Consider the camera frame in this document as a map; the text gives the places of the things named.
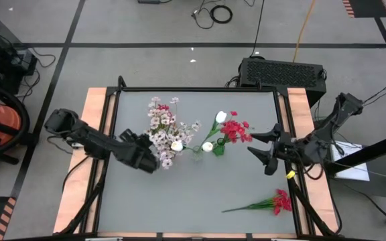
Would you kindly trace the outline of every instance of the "white flower bunch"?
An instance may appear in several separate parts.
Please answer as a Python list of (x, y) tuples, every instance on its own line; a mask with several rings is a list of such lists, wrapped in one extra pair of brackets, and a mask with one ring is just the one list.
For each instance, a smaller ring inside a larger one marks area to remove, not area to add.
[(199, 131), (200, 123), (197, 120), (193, 125), (176, 123), (177, 103), (180, 101), (173, 97), (171, 104), (175, 105), (175, 113), (171, 112), (166, 104), (158, 104), (159, 97), (153, 97), (148, 104), (148, 116), (151, 117), (150, 129), (145, 133), (149, 135), (149, 140), (157, 149), (156, 157), (161, 161), (164, 169), (169, 169), (176, 155), (181, 155), (192, 141), (194, 132)]

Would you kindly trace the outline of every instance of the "gray tabletop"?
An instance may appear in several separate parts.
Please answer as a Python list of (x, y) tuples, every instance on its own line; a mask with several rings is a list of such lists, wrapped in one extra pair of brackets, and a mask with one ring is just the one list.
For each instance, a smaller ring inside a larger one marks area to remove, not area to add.
[[(269, 92), (122, 92), (115, 134), (130, 128), (142, 133), (149, 127), (147, 105), (153, 96), (178, 103), (178, 121), (200, 120), (202, 127), (190, 146), (199, 145), (211, 128), (215, 114), (238, 112), (236, 120), (248, 121), (255, 132), (267, 132), (277, 122), (273, 93)], [(176, 157), (169, 170), (153, 174), (109, 161), (103, 192), (99, 232), (206, 232), (294, 234), (291, 212), (274, 216), (271, 210), (221, 213), (272, 197), (288, 190), (283, 163), (272, 176), (247, 150), (267, 150), (259, 141), (227, 144), (225, 154), (205, 153), (195, 161), (191, 152)]]

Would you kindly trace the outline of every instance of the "floor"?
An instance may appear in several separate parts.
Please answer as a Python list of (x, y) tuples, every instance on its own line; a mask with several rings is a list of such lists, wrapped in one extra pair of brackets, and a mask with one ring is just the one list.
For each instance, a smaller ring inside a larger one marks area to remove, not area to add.
[[(310, 2), (266, 0), (257, 54), (292, 61)], [(38, 68), (41, 82), (25, 102), (31, 131), (41, 133), (40, 144), (35, 150), (13, 151), (23, 159), (19, 165), (0, 165), (0, 196), (17, 197), (5, 239), (53, 231), (70, 160), (46, 142), (48, 134), (42, 131), (43, 120), (55, 108), (81, 114), (88, 88), (114, 86), (119, 75), (128, 86), (223, 86), (237, 73), (242, 58), (251, 54), (261, 1), (249, 7), (244, 1), (226, 0), (232, 21), (208, 30), (190, 17), (200, 3), (0, 0), (0, 20), (23, 43), (57, 57), (49, 68)], [(386, 29), (386, 18), (381, 21)], [(210, 24), (202, 14), (198, 22)], [(302, 42), (312, 45), (300, 48), (296, 61), (322, 64), (328, 72), (320, 116), (330, 113), (340, 92), (366, 99), (386, 86), (386, 43), (377, 22), (350, 18), (342, 0), (317, 1)], [(364, 145), (386, 138), (386, 96), (350, 118), (340, 133)], [(331, 183), (331, 189), (342, 216), (342, 234), (386, 240), (386, 219), (368, 200), (337, 183)], [(386, 199), (374, 199), (386, 211)]]

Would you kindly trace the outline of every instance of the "white rose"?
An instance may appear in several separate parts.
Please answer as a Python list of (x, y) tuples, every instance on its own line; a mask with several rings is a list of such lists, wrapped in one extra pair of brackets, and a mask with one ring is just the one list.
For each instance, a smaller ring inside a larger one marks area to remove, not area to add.
[(174, 141), (171, 145), (171, 149), (174, 151), (182, 151), (184, 149), (181, 141)]
[(204, 150), (205, 152), (210, 152), (212, 151), (212, 148), (214, 146), (212, 145), (211, 142), (205, 142), (203, 145), (202, 145), (202, 150)]
[(218, 124), (223, 123), (226, 120), (227, 113), (224, 113), (223, 111), (220, 111), (217, 116), (215, 117), (215, 121)]

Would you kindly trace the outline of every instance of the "clear vase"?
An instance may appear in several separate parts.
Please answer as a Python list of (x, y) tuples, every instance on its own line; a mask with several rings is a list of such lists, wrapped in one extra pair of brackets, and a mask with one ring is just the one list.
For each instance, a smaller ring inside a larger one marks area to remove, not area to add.
[(193, 160), (201, 161), (204, 159), (204, 151), (200, 146), (193, 147), (192, 152), (193, 152)]

